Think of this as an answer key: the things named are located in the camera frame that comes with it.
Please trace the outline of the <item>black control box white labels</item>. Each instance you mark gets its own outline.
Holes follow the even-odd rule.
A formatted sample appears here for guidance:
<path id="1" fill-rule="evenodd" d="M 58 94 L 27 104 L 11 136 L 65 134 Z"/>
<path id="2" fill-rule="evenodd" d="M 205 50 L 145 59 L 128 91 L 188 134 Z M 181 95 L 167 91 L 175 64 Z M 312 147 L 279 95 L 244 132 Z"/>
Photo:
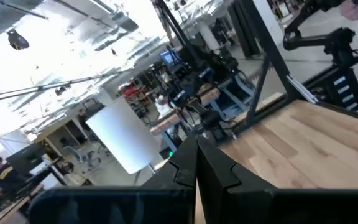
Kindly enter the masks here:
<path id="1" fill-rule="evenodd" d="M 303 84 L 319 101 L 358 110 L 358 80 L 352 68 L 332 66 Z"/>

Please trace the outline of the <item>table lamp with white shade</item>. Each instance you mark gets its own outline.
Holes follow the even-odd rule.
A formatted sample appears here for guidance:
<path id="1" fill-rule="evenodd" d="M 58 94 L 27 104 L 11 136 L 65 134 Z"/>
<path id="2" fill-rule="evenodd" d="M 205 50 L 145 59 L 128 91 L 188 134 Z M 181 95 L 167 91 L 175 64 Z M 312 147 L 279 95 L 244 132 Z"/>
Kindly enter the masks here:
<path id="1" fill-rule="evenodd" d="M 125 172 L 134 176 L 134 185 L 149 180 L 155 165 L 163 161 L 160 143 L 123 97 L 92 115 L 86 123 Z"/>

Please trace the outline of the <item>workbench with blue grey legs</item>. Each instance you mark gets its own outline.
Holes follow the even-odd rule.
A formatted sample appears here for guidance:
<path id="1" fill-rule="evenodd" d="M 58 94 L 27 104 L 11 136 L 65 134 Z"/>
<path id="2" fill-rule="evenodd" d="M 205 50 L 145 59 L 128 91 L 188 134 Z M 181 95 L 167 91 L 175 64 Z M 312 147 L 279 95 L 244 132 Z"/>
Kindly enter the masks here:
<path id="1" fill-rule="evenodd" d="M 229 90 L 227 90 L 227 88 L 219 90 L 218 88 L 211 87 L 210 85 L 203 85 L 198 96 L 201 97 L 202 105 L 210 105 L 225 119 L 227 113 L 219 107 L 219 105 L 216 103 L 216 100 L 221 95 L 227 95 L 232 101 L 232 107 L 236 106 L 240 110 L 245 111 L 245 109 L 248 108 L 249 103 L 253 97 L 252 94 L 254 93 L 246 86 L 245 89 L 245 93 L 248 95 L 248 97 L 244 98 L 243 100 L 238 98 L 236 95 L 233 95 Z M 160 114 L 157 120 L 151 124 L 150 133 L 154 136 L 160 134 L 169 148 L 173 151 L 176 151 L 178 146 L 175 144 L 173 139 L 174 127 L 178 126 L 184 135 L 189 135 L 189 133 L 192 132 L 193 128 L 195 127 L 195 123 L 193 123 L 193 125 L 186 123 L 186 119 L 190 118 L 191 116 L 192 113 L 189 113 L 187 110 L 184 110 L 182 113 L 180 113 L 175 109 L 169 108 L 166 112 Z"/>

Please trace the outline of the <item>silver frame bracket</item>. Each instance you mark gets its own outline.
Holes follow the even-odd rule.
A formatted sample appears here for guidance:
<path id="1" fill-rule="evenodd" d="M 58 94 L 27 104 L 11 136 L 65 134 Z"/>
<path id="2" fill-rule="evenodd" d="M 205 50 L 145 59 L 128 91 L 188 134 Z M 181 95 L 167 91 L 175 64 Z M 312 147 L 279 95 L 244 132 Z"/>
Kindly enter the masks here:
<path id="1" fill-rule="evenodd" d="M 287 75 L 288 81 L 296 88 L 296 90 L 310 103 L 317 104 L 319 100 L 315 97 L 302 83 L 291 75 Z"/>

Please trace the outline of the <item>person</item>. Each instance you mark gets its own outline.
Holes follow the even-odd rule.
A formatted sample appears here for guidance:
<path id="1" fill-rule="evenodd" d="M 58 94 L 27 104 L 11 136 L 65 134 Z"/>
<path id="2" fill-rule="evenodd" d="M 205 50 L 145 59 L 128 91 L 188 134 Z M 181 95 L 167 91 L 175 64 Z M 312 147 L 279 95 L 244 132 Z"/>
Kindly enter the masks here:
<path id="1" fill-rule="evenodd" d="M 17 192 L 25 186 L 26 180 L 9 163 L 0 157 L 0 189 L 6 192 Z"/>
<path id="2" fill-rule="evenodd" d="M 80 123 L 80 126 L 82 127 L 82 129 L 84 129 L 85 131 L 90 131 L 90 127 L 87 125 L 86 120 L 87 120 L 87 115 L 86 115 L 86 110 L 81 108 L 78 110 L 78 116 L 77 116 L 78 122 Z"/>

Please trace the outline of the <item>computer monitor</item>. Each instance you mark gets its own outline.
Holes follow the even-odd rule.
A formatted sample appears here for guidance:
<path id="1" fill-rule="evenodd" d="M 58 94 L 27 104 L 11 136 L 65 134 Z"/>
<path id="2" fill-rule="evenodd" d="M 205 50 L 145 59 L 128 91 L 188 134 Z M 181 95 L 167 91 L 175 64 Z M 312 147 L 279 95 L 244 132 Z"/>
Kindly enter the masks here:
<path id="1" fill-rule="evenodd" d="M 164 64 L 168 67 L 174 67 L 181 61 L 179 53 L 175 49 L 166 50 L 160 54 L 160 57 Z"/>

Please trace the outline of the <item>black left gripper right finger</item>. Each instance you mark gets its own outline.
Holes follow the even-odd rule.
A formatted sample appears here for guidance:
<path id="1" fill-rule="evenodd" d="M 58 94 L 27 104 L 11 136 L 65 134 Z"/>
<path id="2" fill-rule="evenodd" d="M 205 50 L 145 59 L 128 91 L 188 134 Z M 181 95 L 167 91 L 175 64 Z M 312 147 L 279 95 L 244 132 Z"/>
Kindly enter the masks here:
<path id="1" fill-rule="evenodd" d="M 207 224 L 358 224 L 358 189 L 281 189 L 198 137 Z"/>

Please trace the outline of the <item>black ceiling spotlight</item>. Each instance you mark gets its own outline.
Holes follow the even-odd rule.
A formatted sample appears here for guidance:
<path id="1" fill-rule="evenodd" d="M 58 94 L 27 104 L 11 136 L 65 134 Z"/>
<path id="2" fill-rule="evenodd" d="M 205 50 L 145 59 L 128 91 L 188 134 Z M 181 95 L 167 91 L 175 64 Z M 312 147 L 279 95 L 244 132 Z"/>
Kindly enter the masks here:
<path id="1" fill-rule="evenodd" d="M 9 45 L 15 50 L 24 50 L 29 48 L 29 42 L 21 36 L 15 29 L 7 32 Z"/>

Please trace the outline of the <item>office chair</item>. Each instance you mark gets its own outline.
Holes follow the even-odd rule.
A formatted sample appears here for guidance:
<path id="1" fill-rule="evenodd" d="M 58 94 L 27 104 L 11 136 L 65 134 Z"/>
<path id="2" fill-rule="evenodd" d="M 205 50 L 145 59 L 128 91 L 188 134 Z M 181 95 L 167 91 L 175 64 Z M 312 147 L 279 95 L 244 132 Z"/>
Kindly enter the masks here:
<path id="1" fill-rule="evenodd" d="M 75 159 L 75 171 L 78 174 L 91 174 L 101 166 L 101 153 L 103 147 L 98 142 L 75 144 L 67 138 L 59 140 L 62 150 Z"/>

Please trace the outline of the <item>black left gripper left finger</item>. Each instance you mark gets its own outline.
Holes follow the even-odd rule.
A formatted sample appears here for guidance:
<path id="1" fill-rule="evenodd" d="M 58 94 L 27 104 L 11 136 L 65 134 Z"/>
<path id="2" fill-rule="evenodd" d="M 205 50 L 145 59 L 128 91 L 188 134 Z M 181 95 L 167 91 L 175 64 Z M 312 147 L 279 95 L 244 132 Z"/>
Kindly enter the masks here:
<path id="1" fill-rule="evenodd" d="M 190 136 L 141 186 L 55 187 L 30 205 L 30 224 L 193 224 L 197 140 Z"/>

